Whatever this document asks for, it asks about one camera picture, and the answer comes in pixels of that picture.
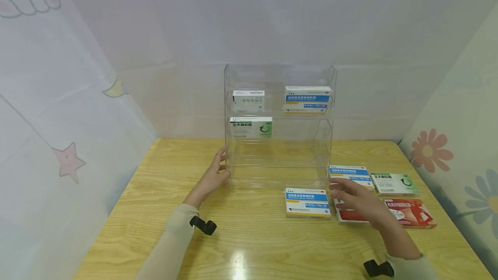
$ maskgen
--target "wooden table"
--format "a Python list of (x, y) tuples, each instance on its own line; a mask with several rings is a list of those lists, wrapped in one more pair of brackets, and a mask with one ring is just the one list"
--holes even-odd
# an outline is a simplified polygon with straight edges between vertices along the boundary
[[(222, 145), (222, 140), (157, 139), (75, 279), (133, 279), (169, 214)], [(438, 223), (409, 233), (440, 278), (491, 279), (395, 143), (334, 141), (332, 163), (364, 165), (370, 173), (409, 173)], [(286, 218), (282, 189), (222, 188), (204, 202), (201, 216), (218, 228), (211, 237), (196, 230), (178, 279), (368, 279), (363, 263), (384, 261), (383, 242), (369, 225)]]

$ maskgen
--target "green and white medicine box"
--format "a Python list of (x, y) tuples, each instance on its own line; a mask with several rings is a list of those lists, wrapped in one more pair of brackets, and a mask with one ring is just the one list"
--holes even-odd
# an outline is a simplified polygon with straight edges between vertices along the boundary
[(273, 117), (230, 117), (234, 139), (269, 139)]
[(371, 178), (377, 191), (382, 195), (416, 196), (419, 189), (408, 174), (375, 173)]

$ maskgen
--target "blue flower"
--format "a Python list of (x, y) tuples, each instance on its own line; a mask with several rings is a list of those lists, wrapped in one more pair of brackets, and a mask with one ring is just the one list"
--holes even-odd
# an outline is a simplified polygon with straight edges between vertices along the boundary
[(482, 176), (476, 176), (476, 185), (480, 193), (470, 186), (465, 186), (465, 192), (475, 198), (465, 201), (465, 205), (471, 209), (479, 209), (466, 212), (465, 215), (472, 214), (472, 219), (479, 225), (491, 217), (491, 230), (498, 239), (498, 173), (488, 169), (486, 179), (487, 184)]

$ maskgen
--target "black clip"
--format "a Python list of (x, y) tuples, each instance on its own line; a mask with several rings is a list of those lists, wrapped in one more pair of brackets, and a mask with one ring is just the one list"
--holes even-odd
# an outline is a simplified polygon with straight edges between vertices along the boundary
[(389, 277), (394, 277), (394, 270), (387, 261), (378, 265), (375, 260), (366, 261), (363, 263), (363, 266), (367, 270), (367, 273), (370, 277), (377, 277), (381, 274), (385, 274)]
[(206, 235), (212, 235), (216, 230), (216, 224), (213, 221), (207, 221), (206, 223), (197, 215), (190, 220), (190, 225), (192, 227), (196, 226)]

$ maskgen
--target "orange flower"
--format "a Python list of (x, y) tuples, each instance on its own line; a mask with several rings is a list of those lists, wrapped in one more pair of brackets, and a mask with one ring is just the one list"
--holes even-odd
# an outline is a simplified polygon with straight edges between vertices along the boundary
[(436, 163), (443, 171), (449, 171), (450, 167), (441, 160), (453, 159), (453, 153), (446, 149), (441, 149), (448, 143), (446, 135), (436, 136), (436, 129), (431, 129), (429, 135), (426, 131), (420, 132), (420, 136), (412, 143), (413, 165), (417, 168), (424, 165), (424, 168), (430, 172), (436, 172), (434, 164)]

